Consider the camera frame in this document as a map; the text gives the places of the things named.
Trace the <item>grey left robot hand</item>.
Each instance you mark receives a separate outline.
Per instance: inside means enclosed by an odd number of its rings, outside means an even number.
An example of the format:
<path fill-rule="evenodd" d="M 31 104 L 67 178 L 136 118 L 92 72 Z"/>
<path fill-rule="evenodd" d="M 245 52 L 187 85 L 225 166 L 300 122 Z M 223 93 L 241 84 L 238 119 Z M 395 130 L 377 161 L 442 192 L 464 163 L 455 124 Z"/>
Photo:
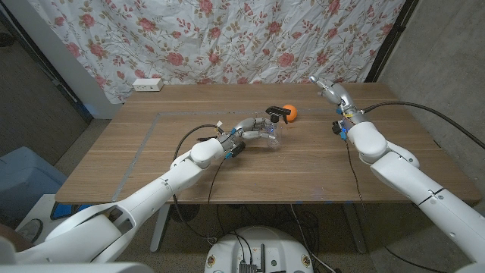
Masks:
<path fill-rule="evenodd" d="M 277 140 L 273 124 L 268 118 L 247 118 L 240 121 L 229 133 L 225 134 L 219 142 L 224 151 L 229 151 L 243 140 L 264 138 L 270 143 Z"/>

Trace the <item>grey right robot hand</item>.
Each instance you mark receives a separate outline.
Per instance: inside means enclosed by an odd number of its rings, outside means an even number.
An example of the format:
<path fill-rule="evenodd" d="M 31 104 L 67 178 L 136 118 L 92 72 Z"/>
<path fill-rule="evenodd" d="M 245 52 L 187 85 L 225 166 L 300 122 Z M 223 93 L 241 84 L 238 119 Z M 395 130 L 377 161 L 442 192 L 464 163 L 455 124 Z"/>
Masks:
<path fill-rule="evenodd" d="M 318 95 L 324 97 L 331 105 L 335 105 L 337 113 L 348 119 L 350 123 L 359 124 L 368 121 L 341 84 L 316 76 L 310 76 L 309 80 L 318 87 Z"/>

